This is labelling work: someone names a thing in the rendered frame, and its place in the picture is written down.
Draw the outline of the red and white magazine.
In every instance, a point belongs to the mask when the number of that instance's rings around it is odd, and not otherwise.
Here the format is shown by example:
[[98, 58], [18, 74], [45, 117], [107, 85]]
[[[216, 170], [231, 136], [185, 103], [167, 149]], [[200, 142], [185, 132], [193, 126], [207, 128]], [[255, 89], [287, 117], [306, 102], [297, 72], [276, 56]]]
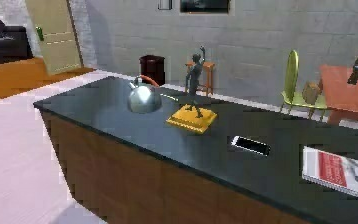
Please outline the red and white magazine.
[[303, 147], [302, 178], [358, 198], [358, 160]]

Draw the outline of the dark sofa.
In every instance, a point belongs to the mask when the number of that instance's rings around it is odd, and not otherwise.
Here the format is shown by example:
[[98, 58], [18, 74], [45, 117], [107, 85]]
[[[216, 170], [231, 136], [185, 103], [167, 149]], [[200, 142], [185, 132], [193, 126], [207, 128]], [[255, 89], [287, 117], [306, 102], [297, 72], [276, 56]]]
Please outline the dark sofa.
[[26, 28], [7, 26], [0, 19], [0, 64], [33, 57]]

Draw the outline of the green chair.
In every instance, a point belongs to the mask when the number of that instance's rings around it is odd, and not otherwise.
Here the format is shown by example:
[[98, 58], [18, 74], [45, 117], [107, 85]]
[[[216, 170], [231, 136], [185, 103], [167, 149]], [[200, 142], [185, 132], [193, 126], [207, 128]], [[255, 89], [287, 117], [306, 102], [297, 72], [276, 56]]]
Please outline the green chair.
[[304, 107], [309, 109], [308, 118], [311, 118], [316, 110], [321, 110], [320, 121], [323, 120], [324, 114], [328, 109], [324, 96], [322, 95], [322, 88], [318, 95], [317, 101], [314, 104], [308, 104], [302, 97], [302, 91], [297, 90], [297, 80], [299, 74], [299, 55], [296, 50], [291, 50], [288, 55], [284, 88], [281, 92], [283, 103], [280, 110], [283, 110], [285, 104], [289, 106], [288, 112], [291, 112], [293, 107]]

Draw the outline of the dark red waste bin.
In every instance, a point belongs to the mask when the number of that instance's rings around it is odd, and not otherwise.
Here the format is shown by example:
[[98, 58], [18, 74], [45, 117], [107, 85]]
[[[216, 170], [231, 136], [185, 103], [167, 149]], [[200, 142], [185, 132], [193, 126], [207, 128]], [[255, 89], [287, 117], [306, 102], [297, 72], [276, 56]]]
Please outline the dark red waste bin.
[[164, 57], [145, 55], [139, 58], [141, 74], [152, 78], [158, 85], [165, 84]]

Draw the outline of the brown paper bag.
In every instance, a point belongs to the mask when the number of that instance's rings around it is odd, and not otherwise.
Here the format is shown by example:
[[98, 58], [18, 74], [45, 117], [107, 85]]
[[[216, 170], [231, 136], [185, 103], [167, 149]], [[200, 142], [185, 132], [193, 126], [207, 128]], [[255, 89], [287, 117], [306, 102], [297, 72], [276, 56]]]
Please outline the brown paper bag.
[[320, 93], [319, 86], [314, 82], [306, 82], [302, 91], [302, 97], [308, 104], [314, 104]]

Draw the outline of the dark framed wall picture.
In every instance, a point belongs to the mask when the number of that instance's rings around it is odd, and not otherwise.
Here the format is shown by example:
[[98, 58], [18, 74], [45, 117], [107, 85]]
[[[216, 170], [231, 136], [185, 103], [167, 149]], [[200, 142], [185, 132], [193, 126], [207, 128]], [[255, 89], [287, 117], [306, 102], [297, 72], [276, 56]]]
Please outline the dark framed wall picture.
[[189, 14], [228, 14], [231, 0], [180, 0], [180, 12]]

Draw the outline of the black-topped wooden kitchen counter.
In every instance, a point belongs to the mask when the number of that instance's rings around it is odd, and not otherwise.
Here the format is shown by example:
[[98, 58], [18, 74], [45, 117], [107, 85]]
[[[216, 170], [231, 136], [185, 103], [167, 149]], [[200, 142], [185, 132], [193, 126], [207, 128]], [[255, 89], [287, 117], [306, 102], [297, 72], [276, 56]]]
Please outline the black-topped wooden kitchen counter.
[[205, 97], [217, 117], [199, 135], [166, 122], [181, 92], [136, 114], [129, 91], [107, 77], [37, 103], [73, 198], [107, 224], [358, 224], [358, 198], [301, 176], [304, 146], [358, 160], [358, 130]]

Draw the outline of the black mobile phone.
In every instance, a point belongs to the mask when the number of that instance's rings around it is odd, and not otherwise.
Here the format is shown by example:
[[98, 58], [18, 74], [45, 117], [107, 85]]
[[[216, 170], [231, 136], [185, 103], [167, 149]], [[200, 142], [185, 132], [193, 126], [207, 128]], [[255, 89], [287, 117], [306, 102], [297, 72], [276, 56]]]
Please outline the black mobile phone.
[[240, 151], [249, 151], [262, 156], [268, 156], [271, 150], [271, 147], [268, 144], [242, 136], [234, 136], [230, 145]]

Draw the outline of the beige room door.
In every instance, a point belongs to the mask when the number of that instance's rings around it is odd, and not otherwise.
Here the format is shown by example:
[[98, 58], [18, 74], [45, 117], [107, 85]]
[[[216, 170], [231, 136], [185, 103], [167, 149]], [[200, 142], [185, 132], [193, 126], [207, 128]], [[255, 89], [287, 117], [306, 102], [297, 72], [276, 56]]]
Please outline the beige room door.
[[25, 0], [34, 25], [42, 27], [44, 41], [38, 38], [49, 75], [82, 67], [77, 38], [67, 0]]

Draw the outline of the orange dining table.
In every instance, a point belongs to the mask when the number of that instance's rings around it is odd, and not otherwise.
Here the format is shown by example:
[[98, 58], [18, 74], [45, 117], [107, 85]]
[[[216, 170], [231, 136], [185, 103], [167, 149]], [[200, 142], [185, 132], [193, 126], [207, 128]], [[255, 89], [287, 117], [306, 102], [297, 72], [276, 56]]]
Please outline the orange dining table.
[[330, 110], [328, 123], [338, 125], [341, 120], [358, 121], [358, 81], [348, 84], [352, 69], [346, 66], [321, 65], [319, 87]]

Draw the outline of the grey statuette on yellow base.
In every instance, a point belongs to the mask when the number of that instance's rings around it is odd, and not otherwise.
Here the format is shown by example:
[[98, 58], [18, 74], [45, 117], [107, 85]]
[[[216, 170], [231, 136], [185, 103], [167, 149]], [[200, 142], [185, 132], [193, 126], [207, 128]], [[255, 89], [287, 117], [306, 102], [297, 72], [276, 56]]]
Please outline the grey statuette on yellow base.
[[200, 46], [200, 50], [202, 54], [195, 53], [192, 55], [193, 65], [187, 72], [185, 79], [187, 103], [171, 115], [166, 122], [188, 131], [203, 134], [214, 122], [217, 114], [210, 109], [201, 108], [197, 102], [196, 92], [205, 62], [205, 47]]

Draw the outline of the small orange wooden stool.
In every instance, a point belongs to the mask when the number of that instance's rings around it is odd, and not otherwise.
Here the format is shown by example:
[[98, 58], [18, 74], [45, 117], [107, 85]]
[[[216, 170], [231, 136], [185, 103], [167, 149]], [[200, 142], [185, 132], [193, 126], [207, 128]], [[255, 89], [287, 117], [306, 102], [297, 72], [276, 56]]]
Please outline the small orange wooden stool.
[[201, 81], [198, 86], [198, 90], [205, 92], [207, 95], [213, 94], [213, 70], [215, 64], [213, 62], [206, 61], [203, 64], [203, 72], [206, 74], [205, 80]]

